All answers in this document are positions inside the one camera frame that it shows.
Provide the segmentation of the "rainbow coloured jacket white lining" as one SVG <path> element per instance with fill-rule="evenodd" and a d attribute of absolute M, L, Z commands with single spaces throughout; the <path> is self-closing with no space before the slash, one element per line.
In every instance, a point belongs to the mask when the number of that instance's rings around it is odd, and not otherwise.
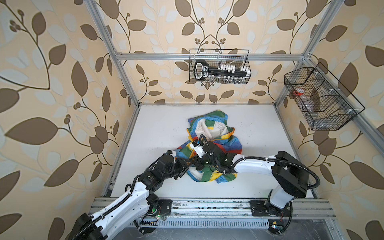
<path fill-rule="evenodd" d="M 198 140 L 204 135 L 208 141 L 212 142 L 211 148 L 217 147 L 225 154 L 241 154 L 243 146 L 240 140 L 234 136 L 235 128 L 228 126 L 228 115 L 220 110 L 216 110 L 205 115 L 188 119 L 190 127 L 187 128 L 189 134 L 187 142 L 183 143 L 176 149 L 177 157 L 189 159 L 196 156 L 196 152 L 189 146 L 194 140 Z M 219 173 L 215 167 L 211 167 L 208 163 L 203 164 L 203 169 L 198 170 L 197 167 L 191 167 L 187 171 L 189 177 L 198 183 L 212 182 L 228 183 L 236 179 L 237 174 L 230 173 L 224 175 Z"/>

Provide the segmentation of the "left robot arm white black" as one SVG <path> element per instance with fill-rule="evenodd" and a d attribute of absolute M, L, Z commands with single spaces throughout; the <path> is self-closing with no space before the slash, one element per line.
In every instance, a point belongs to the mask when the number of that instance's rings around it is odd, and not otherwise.
<path fill-rule="evenodd" d="M 182 177 L 192 161 L 177 158 L 176 152 L 167 151 L 135 176 L 126 192 L 111 204 L 89 216 L 84 213 L 76 220 L 69 240 L 112 240 L 129 224 L 158 208 L 154 194 L 164 180 Z"/>

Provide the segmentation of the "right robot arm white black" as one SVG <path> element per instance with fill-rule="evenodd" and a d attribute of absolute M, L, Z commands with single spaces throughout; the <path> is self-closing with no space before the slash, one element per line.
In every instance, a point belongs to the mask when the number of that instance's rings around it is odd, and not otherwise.
<path fill-rule="evenodd" d="M 189 147 L 197 154 L 193 157 L 195 177 L 202 180 L 216 177 L 233 180 L 239 173 L 253 173 L 272 176 L 278 186 L 271 190 L 266 207 L 283 209 L 292 200 L 305 198 L 307 191 L 317 188 L 321 180 L 317 174 L 301 164 L 289 153 L 279 151 L 269 157 L 246 157 L 241 154 L 225 153 L 212 142 L 194 141 Z"/>

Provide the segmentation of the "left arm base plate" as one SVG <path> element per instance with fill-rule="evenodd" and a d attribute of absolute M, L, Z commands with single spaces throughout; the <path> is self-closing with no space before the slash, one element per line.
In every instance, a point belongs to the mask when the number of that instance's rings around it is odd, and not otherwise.
<path fill-rule="evenodd" d="M 164 215 L 169 215 L 172 210 L 172 202 L 173 201 L 171 199 L 155 200 L 154 202 L 150 203 L 147 215 L 156 218 L 160 218 Z"/>

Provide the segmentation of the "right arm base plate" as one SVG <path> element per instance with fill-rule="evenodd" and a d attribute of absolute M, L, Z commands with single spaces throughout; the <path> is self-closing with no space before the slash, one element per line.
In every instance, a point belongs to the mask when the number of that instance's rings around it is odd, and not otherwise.
<path fill-rule="evenodd" d="M 293 207 L 287 203 L 282 209 L 270 204 L 267 200 L 249 201 L 250 209 L 253 217 L 289 217 Z"/>

